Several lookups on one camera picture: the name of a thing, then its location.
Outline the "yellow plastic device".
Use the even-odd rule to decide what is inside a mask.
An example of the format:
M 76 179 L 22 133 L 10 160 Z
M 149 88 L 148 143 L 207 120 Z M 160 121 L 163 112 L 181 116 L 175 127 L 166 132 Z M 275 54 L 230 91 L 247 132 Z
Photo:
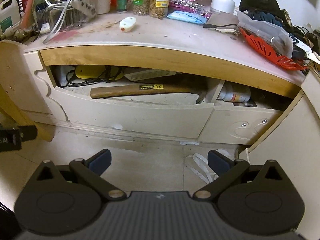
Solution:
M 80 79 L 119 80 L 124 77 L 121 67 L 107 65 L 78 65 L 75 75 Z

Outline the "red plastic slotted scoop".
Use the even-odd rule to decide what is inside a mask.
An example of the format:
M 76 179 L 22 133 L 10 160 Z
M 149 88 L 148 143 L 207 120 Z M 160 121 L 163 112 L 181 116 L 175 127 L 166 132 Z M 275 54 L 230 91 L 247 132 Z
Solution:
M 305 65 L 302 60 L 294 61 L 293 59 L 289 59 L 287 56 L 278 55 L 273 47 L 267 44 L 262 38 L 250 34 L 242 28 L 240 28 L 240 33 L 252 49 L 276 66 L 285 70 L 294 71 L 308 69 L 308 66 Z

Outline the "white bottle in drawer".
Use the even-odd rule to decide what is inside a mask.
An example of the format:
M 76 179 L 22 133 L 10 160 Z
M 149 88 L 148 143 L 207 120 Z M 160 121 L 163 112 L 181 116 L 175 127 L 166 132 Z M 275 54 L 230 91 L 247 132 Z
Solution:
M 249 101 L 250 97 L 250 87 L 226 81 L 221 88 L 217 100 L 223 100 L 225 102 L 246 103 Z

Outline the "beige wooden desk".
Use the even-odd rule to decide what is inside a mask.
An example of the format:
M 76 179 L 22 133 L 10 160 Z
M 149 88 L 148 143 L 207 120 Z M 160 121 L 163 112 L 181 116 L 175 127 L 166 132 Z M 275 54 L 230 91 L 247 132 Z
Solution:
M 1 42 L 1 88 L 7 95 L 1 105 L 14 102 L 36 122 L 118 137 L 244 145 L 240 155 L 251 163 L 270 158 L 287 169 L 305 202 L 298 230 L 308 239 L 319 239 L 317 69 L 310 67 L 308 74 L 284 70 L 254 51 L 242 36 L 175 20 L 139 16 L 134 28 L 125 33 L 119 29 L 123 18 L 123 14 L 98 16 L 82 28 L 59 33 L 48 44 L 43 44 L 43 37 L 27 45 Z M 214 108 L 196 139 L 74 125 L 50 96 L 53 88 L 60 87 L 53 70 L 63 65 L 160 69 L 176 72 L 175 77 L 188 74 L 204 82 L 203 103 Z M 250 87 L 249 101 L 217 100 L 226 81 Z M 62 89 L 89 96 L 88 87 Z M 118 99 L 188 105 L 173 95 Z

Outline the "green white small bottle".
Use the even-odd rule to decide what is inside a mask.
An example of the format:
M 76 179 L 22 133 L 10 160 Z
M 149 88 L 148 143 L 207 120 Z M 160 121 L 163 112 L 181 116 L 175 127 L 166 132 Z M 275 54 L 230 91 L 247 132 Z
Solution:
M 127 12 L 127 0 L 117 0 L 117 12 Z

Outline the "white drawer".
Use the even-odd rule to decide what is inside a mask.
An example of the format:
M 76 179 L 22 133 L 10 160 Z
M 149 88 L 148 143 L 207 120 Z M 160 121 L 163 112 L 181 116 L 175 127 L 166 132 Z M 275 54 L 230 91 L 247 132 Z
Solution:
M 50 94 L 74 125 L 196 139 L 214 105 L 159 105 L 120 99 L 92 99 L 55 87 Z

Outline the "small white oval device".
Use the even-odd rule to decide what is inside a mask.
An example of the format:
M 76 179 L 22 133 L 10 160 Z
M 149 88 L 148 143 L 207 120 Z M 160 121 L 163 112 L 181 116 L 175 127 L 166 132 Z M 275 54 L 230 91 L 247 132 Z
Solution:
M 119 29 L 122 32 L 128 32 L 128 31 L 131 31 L 135 25 L 136 25 L 136 18 L 130 16 L 120 21 Z

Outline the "beige flat box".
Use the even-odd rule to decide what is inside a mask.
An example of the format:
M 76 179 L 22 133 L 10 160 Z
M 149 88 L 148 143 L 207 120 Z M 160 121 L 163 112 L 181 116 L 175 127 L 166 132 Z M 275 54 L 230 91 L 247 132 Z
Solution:
M 158 77 L 172 76 L 177 74 L 174 71 L 160 69 L 144 69 L 144 68 L 126 68 L 124 76 L 130 81 L 140 81 L 154 79 Z

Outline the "white plastic jug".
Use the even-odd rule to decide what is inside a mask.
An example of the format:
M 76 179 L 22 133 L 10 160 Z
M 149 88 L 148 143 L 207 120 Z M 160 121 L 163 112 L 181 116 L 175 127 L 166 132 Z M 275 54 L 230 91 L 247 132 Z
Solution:
M 20 22 L 20 10 L 16 0 L 4 0 L 1 3 L 0 23 L 1 34 L 9 27 L 13 27 Z

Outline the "black fabric item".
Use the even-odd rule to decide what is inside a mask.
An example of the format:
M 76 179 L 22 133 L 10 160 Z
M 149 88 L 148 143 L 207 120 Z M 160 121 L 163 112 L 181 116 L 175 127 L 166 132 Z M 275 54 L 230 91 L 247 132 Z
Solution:
M 292 27 L 291 18 L 285 9 L 280 9 L 277 0 L 241 0 L 241 12 L 257 21 L 270 22 L 281 27 Z

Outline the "white power strip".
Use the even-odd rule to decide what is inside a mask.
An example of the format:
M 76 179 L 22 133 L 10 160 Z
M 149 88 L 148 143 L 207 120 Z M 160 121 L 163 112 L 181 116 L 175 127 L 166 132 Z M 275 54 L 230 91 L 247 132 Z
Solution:
M 86 0 L 71 0 L 71 6 L 86 15 L 88 18 L 95 18 L 97 12 L 93 4 L 86 2 Z

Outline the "clear plastic bag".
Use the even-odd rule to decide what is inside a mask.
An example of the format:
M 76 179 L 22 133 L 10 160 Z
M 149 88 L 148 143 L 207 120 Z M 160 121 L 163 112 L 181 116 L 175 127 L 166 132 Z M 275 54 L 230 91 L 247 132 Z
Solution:
M 238 26 L 262 38 L 271 45 L 278 54 L 292 57 L 293 40 L 282 27 L 266 21 L 251 19 L 243 12 L 237 12 Z

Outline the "white round jar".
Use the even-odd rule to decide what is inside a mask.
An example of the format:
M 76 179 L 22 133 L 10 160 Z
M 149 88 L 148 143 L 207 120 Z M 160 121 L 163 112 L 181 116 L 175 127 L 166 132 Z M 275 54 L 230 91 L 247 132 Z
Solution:
M 211 12 L 224 12 L 233 14 L 235 2 L 233 0 L 212 0 L 210 5 Z

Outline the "clear plastic organizer box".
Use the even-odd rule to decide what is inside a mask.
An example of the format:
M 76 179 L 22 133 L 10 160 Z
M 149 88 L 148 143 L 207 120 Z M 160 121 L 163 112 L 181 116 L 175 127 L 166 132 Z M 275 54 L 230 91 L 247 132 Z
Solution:
M 35 8 L 33 8 L 33 17 L 37 30 L 40 31 L 43 28 L 51 31 L 57 24 L 61 12 L 62 10 L 48 8 L 46 3 L 36 5 Z M 66 16 L 60 31 L 81 27 L 85 20 L 86 16 L 83 13 L 74 8 L 69 8 L 66 11 Z

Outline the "pink packaged item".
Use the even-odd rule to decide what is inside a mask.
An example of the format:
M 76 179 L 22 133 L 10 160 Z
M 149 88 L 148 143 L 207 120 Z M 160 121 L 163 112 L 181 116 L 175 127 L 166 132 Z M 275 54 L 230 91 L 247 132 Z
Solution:
M 169 0 L 169 12 L 182 11 L 209 18 L 212 0 Z

